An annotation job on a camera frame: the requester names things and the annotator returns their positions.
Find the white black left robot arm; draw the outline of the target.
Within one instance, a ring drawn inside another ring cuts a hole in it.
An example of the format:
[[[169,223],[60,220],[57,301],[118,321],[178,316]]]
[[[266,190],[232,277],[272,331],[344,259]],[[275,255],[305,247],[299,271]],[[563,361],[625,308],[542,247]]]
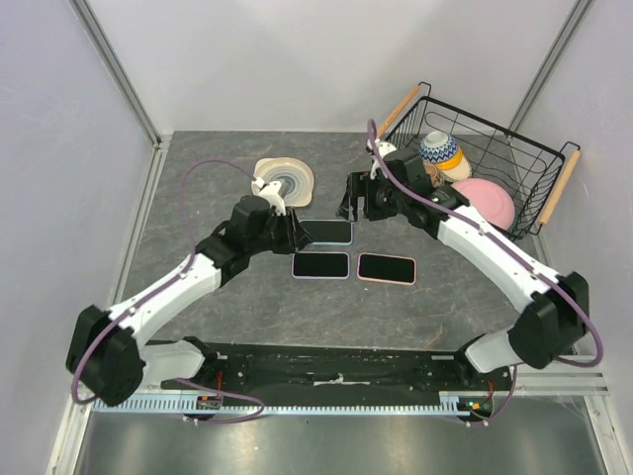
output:
[[[199,342],[189,338],[153,344],[152,337],[244,271],[253,256],[296,253],[311,241],[294,209],[278,212],[264,198],[242,197],[230,218],[195,243],[168,274],[108,310],[91,305],[80,313],[66,357],[73,401],[83,403],[81,387],[108,406],[120,405],[142,385],[168,380],[209,388],[218,367]]]

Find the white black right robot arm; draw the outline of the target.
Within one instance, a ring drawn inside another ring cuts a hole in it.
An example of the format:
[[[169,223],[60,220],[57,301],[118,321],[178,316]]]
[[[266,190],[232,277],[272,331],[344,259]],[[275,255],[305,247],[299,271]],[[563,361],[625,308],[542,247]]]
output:
[[[594,327],[588,318],[588,282],[564,276],[526,254],[492,226],[451,185],[435,187],[421,160],[395,150],[373,160],[368,171],[347,176],[338,216],[382,221],[402,215],[415,228],[454,249],[483,272],[510,301],[518,319],[509,329],[487,333],[462,347],[453,377],[472,390],[489,373],[526,364],[543,369]]]

